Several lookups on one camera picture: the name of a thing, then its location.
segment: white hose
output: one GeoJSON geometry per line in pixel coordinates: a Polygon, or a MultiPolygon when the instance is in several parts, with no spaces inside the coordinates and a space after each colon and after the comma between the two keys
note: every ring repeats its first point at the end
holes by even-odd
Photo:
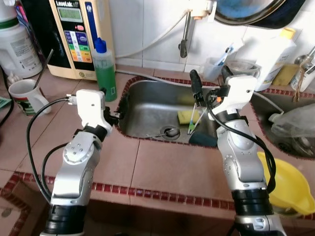
{"type": "Polygon", "coordinates": [[[137,54],[137,53],[140,53],[144,50],[146,50],[147,48],[151,47],[152,45],[154,45],[155,43],[157,43],[158,41],[160,41],[164,36],[166,36],[172,29],[174,29],[178,23],[180,23],[180,21],[186,16],[186,14],[189,12],[189,9],[186,9],[182,15],[180,16],[180,18],[177,20],[177,22],[175,24],[173,24],[171,27],[169,27],[165,32],[163,32],[159,37],[157,37],[155,40],[153,40],[150,44],[148,44],[147,46],[143,47],[142,49],[136,51],[136,52],[133,52],[133,53],[128,53],[128,54],[125,54],[125,55],[119,55],[119,56],[116,56],[116,59],[119,59],[119,58],[125,58],[125,57],[129,57],[129,56],[132,56],[134,54],[137,54]]]}
{"type": "MultiPolygon", "coordinates": [[[[145,75],[145,74],[141,74],[141,73],[137,73],[137,72],[131,72],[131,71],[124,71],[124,70],[116,70],[117,73],[122,73],[122,74],[128,74],[128,75],[135,75],[135,76],[142,76],[151,80],[155,80],[155,81],[160,81],[166,84],[170,84],[170,85],[176,85],[176,86],[183,86],[183,87],[189,87],[191,88],[191,85],[187,85],[187,84],[181,84],[181,83],[176,83],[176,82],[172,82],[172,81],[167,81],[164,79],[160,79],[154,76],[150,76],[150,75],[145,75]]],[[[202,86],[203,89],[214,89],[214,88],[219,88],[219,86],[202,86]]]]}
{"type": "Polygon", "coordinates": [[[259,92],[254,92],[254,94],[262,99],[264,99],[266,102],[268,102],[270,105],[272,105],[273,107],[275,107],[276,109],[278,109],[281,114],[284,113],[284,111],[278,107],[273,101],[271,101],[269,98],[265,97],[264,95],[260,94],[259,92]]]}

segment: cup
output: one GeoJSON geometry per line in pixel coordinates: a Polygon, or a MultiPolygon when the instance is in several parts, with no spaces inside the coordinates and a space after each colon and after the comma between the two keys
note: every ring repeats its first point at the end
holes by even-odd
{"type": "Polygon", "coordinates": [[[204,80],[214,82],[219,77],[223,65],[215,65],[216,62],[215,58],[208,58],[206,63],[200,66],[199,73],[202,73],[204,80]]]}
{"type": "MultiPolygon", "coordinates": [[[[9,87],[9,93],[27,116],[34,116],[43,106],[48,104],[39,86],[34,88],[36,81],[32,79],[20,80],[9,87]]],[[[41,114],[50,113],[51,108],[46,108],[41,114]]]]}
{"type": "Polygon", "coordinates": [[[227,67],[234,75],[260,76],[260,66],[245,60],[230,60],[226,62],[227,67]]]}

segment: display screen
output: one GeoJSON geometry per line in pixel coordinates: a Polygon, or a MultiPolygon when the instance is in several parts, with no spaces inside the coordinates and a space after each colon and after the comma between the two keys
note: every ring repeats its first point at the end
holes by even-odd
{"type": "Polygon", "coordinates": [[[62,21],[83,22],[79,8],[58,7],[58,11],[62,21]]]}

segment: toothbrush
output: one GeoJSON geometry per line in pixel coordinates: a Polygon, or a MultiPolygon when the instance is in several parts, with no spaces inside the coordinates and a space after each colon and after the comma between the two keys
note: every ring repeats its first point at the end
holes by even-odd
{"type": "Polygon", "coordinates": [[[224,54],[222,57],[215,63],[215,65],[224,65],[225,60],[228,55],[238,51],[241,47],[244,46],[243,40],[240,38],[236,40],[234,43],[232,43],[228,48],[226,48],[224,54]]]}
{"type": "Polygon", "coordinates": [[[196,103],[193,105],[193,110],[192,110],[192,114],[191,114],[191,118],[190,118],[187,134],[189,134],[190,130],[194,128],[192,120],[193,120],[193,114],[195,113],[195,109],[196,109],[196,103]]]}
{"type": "Polygon", "coordinates": [[[197,120],[196,124],[194,125],[193,129],[190,130],[189,134],[192,134],[192,132],[195,130],[195,128],[197,127],[197,125],[199,124],[199,122],[201,121],[202,116],[205,114],[207,108],[203,109],[203,112],[201,114],[201,116],[199,117],[199,119],[197,120]]]}

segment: blue bottle cap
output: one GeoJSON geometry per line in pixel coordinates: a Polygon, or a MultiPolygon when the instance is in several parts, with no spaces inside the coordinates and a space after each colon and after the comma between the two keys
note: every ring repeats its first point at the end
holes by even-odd
{"type": "Polygon", "coordinates": [[[97,38],[94,42],[95,44],[95,49],[98,53],[106,53],[107,52],[107,47],[106,47],[106,42],[102,40],[101,38],[97,38]]]}

